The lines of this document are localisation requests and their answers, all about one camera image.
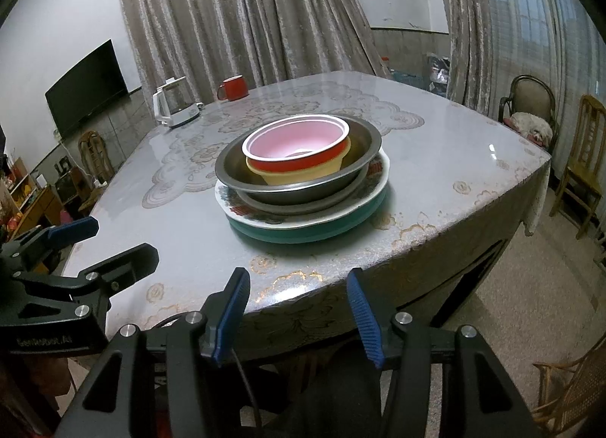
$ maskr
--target yellow bowl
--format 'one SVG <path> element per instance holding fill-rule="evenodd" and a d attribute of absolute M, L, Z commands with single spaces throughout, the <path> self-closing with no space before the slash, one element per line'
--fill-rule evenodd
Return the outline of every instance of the yellow bowl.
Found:
<path fill-rule="evenodd" d="M 285 171 L 281 173 L 257 170 L 253 165 L 250 164 L 248 158 L 246 158 L 246 166 L 253 173 L 263 177 L 267 185 L 288 185 L 298 184 L 299 182 L 308 182 L 309 180 L 315 180 L 316 178 L 322 178 L 331 173 L 336 173 L 340 170 L 341 162 L 349 150 L 351 149 L 351 141 L 349 137 L 347 139 L 347 145 L 341 154 L 335 156 L 326 163 L 317 165 L 311 168 L 304 168 L 303 170 Z"/>

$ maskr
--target electric kettle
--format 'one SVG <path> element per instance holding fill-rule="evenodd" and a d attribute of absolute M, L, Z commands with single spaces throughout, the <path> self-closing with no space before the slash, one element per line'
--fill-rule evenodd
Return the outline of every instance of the electric kettle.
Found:
<path fill-rule="evenodd" d="M 193 103 L 191 98 L 186 96 L 186 80 L 185 76 L 179 79 L 171 77 L 153 95 L 154 116 L 162 125 L 178 127 L 200 114 L 204 103 Z"/>

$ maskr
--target television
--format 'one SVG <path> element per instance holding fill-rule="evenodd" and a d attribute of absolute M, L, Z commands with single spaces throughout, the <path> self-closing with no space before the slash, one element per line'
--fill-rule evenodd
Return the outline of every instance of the television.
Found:
<path fill-rule="evenodd" d="M 45 96 L 57 130 L 66 138 L 126 94 L 116 54 L 108 40 L 62 76 Z"/>

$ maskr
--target tiled floor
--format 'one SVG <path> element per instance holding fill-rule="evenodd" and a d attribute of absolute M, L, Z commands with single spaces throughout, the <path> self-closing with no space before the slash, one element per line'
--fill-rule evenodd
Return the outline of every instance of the tiled floor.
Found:
<path fill-rule="evenodd" d="M 526 237 L 520 226 L 509 247 L 476 294 L 448 322 L 471 323 L 492 346 L 529 407 L 536 404 L 538 371 L 532 362 L 558 362 L 586 352 L 606 329 L 606 276 L 593 263 L 591 237 L 575 239 L 576 227 L 562 214 L 549 217 L 549 191 L 538 231 Z M 86 371 L 70 362 L 77 385 Z M 439 428 L 440 375 L 432 372 L 428 437 Z M 383 377 L 387 395 L 389 373 Z M 60 397 L 62 408 L 73 391 Z"/>

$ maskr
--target kettle handle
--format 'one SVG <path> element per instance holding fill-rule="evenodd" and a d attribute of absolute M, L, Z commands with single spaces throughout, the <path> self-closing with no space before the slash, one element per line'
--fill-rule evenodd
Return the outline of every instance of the kettle handle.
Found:
<path fill-rule="evenodd" d="M 153 114 L 156 117 L 156 120 L 166 125 L 166 124 L 169 124 L 172 119 L 170 118 L 170 116 L 167 117 L 165 115 L 162 115 L 162 112 L 160 111 L 159 96 L 160 96 L 161 92 L 162 91 L 158 91 L 158 92 L 154 93 L 153 96 L 151 97 L 152 98 L 151 101 L 153 103 Z"/>

